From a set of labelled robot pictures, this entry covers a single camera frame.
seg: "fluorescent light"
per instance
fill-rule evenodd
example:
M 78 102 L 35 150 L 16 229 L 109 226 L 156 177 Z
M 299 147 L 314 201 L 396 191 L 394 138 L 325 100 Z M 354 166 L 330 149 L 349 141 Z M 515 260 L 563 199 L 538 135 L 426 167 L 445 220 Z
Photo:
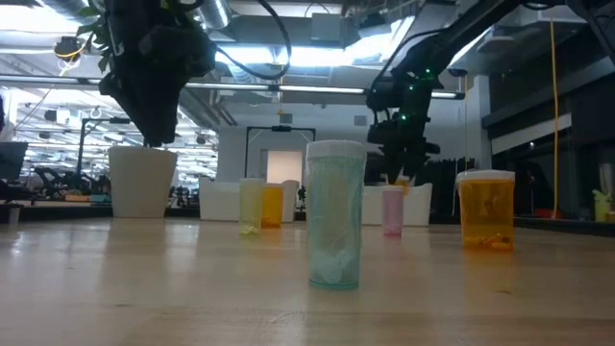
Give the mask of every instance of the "fluorescent light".
M 280 91 L 302 91 L 319 93 L 341 93 L 363 95 L 365 89 L 359 87 L 325 87 L 325 86 L 280 86 Z
M 35 148 L 55 148 L 55 149 L 66 149 L 66 150 L 76 150 L 79 149 L 79 144 L 59 144 L 59 143 L 28 143 L 29 147 Z M 84 145 L 84 149 L 103 149 L 111 147 L 110 144 L 86 144 Z
M 364 37 L 346 47 L 346 59 L 351 61 L 375 57 L 381 55 L 380 61 L 387 60 L 393 51 L 400 45 L 407 31 L 414 22 L 414 16 L 396 20 L 391 23 L 391 32 L 386 34 Z
M 381 62 L 388 60 L 393 55 L 393 52 L 402 43 L 402 40 L 406 37 L 407 31 L 410 30 L 412 23 L 416 17 L 411 15 L 404 19 L 400 19 L 391 24 L 391 30 L 393 31 L 393 38 L 391 43 L 382 51 Z
M 78 28 L 79 23 L 66 20 L 46 7 L 5 5 L 0 11 L 0 30 L 74 35 Z
M 118 134 L 103 134 L 103 137 L 106 137 L 108 139 L 115 140 L 115 141 L 123 141 L 124 140 L 124 136 L 118 135 Z
M 215 152 L 211 150 L 211 148 L 203 147 L 203 148 L 166 148 L 166 150 L 173 153 L 201 153 L 203 155 L 214 155 Z
M 463 48 L 461 48 L 461 50 L 459 50 L 457 54 L 453 56 L 453 59 L 451 60 L 451 63 L 449 63 L 449 66 L 454 64 L 456 61 L 461 59 L 461 57 L 463 57 L 466 53 L 468 53 L 468 51 L 472 49 L 472 47 L 474 47 L 474 45 L 477 44 L 481 38 L 487 35 L 489 31 L 491 31 L 491 28 L 487 28 L 487 30 L 483 31 L 482 34 L 478 35 L 470 43 L 466 44 Z
M 276 57 L 276 62 L 288 62 L 285 49 Z M 348 59 L 344 50 L 340 48 L 292 47 L 290 57 L 290 65 L 295 67 L 343 66 L 352 64 L 352 62 L 352 59 Z
M 431 97 L 454 99 L 454 98 L 457 98 L 457 93 L 456 92 L 434 91 L 431 93 Z
M 220 47 L 233 59 L 241 63 L 272 63 L 273 54 L 271 50 L 266 47 Z M 215 54 L 215 60 L 225 64 L 233 64 L 229 58 L 225 57 L 222 53 L 217 52 Z
M 391 39 L 391 34 L 379 34 L 364 37 L 346 47 L 346 59 L 351 61 L 375 57 L 380 54 Z
M 216 90 L 247 90 L 247 91 L 267 91 L 269 86 L 266 85 L 252 85 L 252 84 L 232 84 L 232 83 L 198 83 L 189 82 L 186 87 L 193 88 L 205 88 Z

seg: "clear plastic cup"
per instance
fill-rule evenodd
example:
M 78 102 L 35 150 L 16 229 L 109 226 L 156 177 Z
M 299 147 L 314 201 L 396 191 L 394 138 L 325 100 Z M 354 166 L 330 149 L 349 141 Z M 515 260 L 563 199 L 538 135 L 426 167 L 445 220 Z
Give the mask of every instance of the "clear plastic cup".
M 350 140 L 307 146 L 309 282 L 358 287 L 365 149 Z
M 282 227 L 284 187 L 282 184 L 265 184 L 262 192 L 262 228 Z
M 262 190 L 264 180 L 244 178 L 239 186 L 239 232 L 242 235 L 260 233 L 262 217 Z
M 382 187 L 382 229 L 384 235 L 401 236 L 404 226 L 404 187 Z
M 515 173 L 499 170 L 457 175 L 463 247 L 511 251 Z

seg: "white pot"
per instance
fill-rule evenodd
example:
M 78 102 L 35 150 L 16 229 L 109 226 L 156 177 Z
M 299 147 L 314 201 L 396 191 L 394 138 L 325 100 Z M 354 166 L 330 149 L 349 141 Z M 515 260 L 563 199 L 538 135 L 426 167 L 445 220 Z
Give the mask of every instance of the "white pot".
M 177 154 L 114 146 L 109 151 L 114 217 L 160 218 L 168 203 Z

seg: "yellow object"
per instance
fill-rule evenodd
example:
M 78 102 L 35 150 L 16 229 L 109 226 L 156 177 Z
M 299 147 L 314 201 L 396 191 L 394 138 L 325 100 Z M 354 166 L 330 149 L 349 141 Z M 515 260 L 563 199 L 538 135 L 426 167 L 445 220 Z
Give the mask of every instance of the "yellow object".
M 410 191 L 410 181 L 405 180 L 405 179 L 398 179 L 397 181 L 395 181 L 395 184 L 393 184 L 395 186 L 403 186 L 404 187 L 404 196 L 407 196 L 408 192 Z
M 263 179 L 244 178 L 239 186 L 239 228 L 242 235 L 260 233 Z
M 262 192 L 262 228 L 281 228 L 284 188 L 282 184 L 266 184 Z
M 514 172 L 462 172 L 457 184 L 463 247 L 512 250 Z
M 608 222 L 608 215 L 611 211 L 611 195 L 603 194 L 594 190 L 594 210 L 596 211 L 597 222 Z

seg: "orange container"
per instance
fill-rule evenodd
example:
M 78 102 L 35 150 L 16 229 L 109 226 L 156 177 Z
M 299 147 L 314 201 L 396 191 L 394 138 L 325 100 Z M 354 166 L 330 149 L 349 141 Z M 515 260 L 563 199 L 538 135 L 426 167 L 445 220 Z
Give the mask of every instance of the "orange container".
M 262 228 L 282 227 L 284 188 L 282 184 L 266 184 L 262 192 Z
M 462 172 L 456 181 L 463 247 L 511 251 L 514 172 Z

